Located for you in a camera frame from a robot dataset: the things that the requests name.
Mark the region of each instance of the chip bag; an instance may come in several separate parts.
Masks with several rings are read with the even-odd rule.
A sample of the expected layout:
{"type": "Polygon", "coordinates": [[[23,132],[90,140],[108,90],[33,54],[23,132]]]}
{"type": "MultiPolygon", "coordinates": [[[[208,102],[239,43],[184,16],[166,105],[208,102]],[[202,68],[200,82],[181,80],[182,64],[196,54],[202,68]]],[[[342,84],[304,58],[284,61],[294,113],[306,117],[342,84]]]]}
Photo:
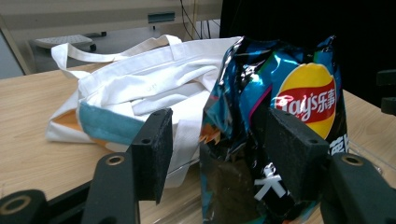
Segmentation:
{"type": "Polygon", "coordinates": [[[287,111],[348,152],[339,67],[330,36],[314,49],[241,38],[224,55],[200,135],[204,223],[282,223],[318,202],[295,202],[265,152],[265,108],[287,111]],[[271,178],[276,183],[265,185],[271,178]]]}

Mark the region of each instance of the red and yellow logo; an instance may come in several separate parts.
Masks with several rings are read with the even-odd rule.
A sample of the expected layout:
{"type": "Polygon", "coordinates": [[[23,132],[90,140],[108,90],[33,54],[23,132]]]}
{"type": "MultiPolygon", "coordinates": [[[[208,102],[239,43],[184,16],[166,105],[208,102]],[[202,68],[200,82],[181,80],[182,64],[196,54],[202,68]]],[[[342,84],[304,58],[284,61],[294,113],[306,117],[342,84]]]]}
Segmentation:
{"type": "Polygon", "coordinates": [[[335,118],[335,82],[322,64],[302,64],[284,80],[275,107],[287,111],[324,139],[335,118]]]}

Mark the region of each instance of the table surface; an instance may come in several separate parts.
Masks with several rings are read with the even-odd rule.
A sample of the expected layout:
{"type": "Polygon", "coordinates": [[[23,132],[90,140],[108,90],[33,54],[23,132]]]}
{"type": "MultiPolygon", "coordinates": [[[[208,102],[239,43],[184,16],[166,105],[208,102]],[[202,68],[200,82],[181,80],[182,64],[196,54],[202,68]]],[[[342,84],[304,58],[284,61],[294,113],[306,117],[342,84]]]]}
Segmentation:
{"type": "MultiPolygon", "coordinates": [[[[75,69],[93,71],[102,65],[75,69]]],[[[0,195],[41,189],[50,200],[92,179],[109,150],[94,144],[48,142],[50,116],[77,87],[60,71],[0,80],[0,195]]],[[[345,91],[349,139],[383,170],[396,188],[396,118],[345,91]]],[[[140,202],[142,223],[202,223],[199,167],[193,165],[179,188],[165,189],[161,203],[140,202]]],[[[317,209],[310,223],[322,223],[317,209]]]]}

